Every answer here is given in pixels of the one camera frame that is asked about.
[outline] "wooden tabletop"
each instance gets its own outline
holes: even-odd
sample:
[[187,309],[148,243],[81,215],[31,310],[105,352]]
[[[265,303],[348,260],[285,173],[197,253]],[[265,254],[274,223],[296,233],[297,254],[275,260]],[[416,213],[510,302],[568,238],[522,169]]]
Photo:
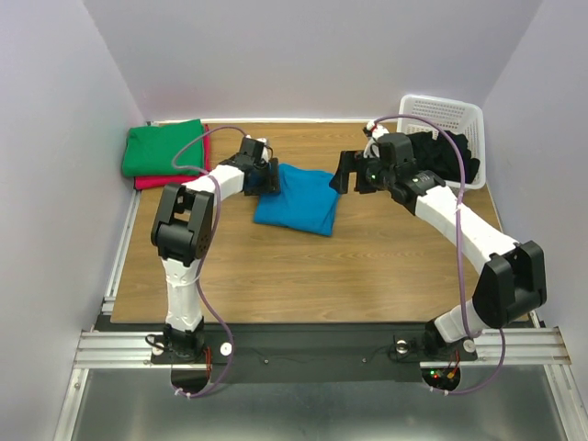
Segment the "wooden tabletop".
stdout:
[[[361,127],[243,125],[268,138],[281,163],[332,172],[341,150],[364,148]],[[213,165],[239,145],[234,130],[213,134]],[[112,322],[164,322],[165,274],[150,243],[160,196],[161,189],[141,194]],[[498,227],[485,188],[468,192],[465,203]],[[386,192],[342,196],[330,238],[254,224],[256,204],[243,195],[223,202],[203,268],[205,292],[227,322],[427,321],[458,304],[455,247]],[[467,263],[469,293],[477,279]]]

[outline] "blue cloth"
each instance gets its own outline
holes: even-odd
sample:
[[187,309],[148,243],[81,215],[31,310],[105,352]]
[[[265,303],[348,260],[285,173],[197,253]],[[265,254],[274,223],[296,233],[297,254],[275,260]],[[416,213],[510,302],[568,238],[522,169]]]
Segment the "blue cloth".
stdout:
[[329,187],[332,178],[333,174],[320,170],[280,164],[281,191],[259,197],[254,222],[331,236],[340,196]]

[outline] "gray floor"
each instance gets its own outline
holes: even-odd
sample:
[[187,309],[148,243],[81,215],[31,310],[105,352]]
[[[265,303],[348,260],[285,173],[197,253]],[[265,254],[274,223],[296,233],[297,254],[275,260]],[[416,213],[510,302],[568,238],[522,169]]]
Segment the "gray floor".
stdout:
[[[463,386],[491,368],[470,367]],[[74,440],[559,440],[543,367],[505,367],[487,389],[443,397],[394,382],[233,385],[175,397],[165,370],[90,373]]]

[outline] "plastic basket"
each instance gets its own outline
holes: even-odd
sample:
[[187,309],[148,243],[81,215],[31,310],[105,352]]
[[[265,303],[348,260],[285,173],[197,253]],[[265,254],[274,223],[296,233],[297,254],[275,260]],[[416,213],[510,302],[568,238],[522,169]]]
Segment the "plastic basket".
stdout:
[[[406,95],[401,101],[400,113],[410,113],[431,119],[442,129],[454,133],[463,133],[468,138],[471,156],[480,160],[480,170],[467,190],[477,190],[486,185],[486,145],[484,142],[484,117],[481,109],[470,103],[453,99],[435,98],[434,96]],[[397,131],[415,133],[432,129],[420,121],[402,118],[398,120]],[[459,182],[447,181],[450,187],[459,187]]]

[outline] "gray wall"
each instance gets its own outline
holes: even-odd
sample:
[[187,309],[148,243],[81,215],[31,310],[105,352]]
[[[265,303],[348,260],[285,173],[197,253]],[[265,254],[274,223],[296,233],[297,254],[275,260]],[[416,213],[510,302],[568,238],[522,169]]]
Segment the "gray wall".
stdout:
[[142,118],[81,2],[2,3],[0,439],[44,440],[104,295]]
[[546,252],[548,304],[588,400],[588,4],[546,0],[483,106],[488,180],[509,234]]
[[85,0],[147,119],[481,105],[540,0]]

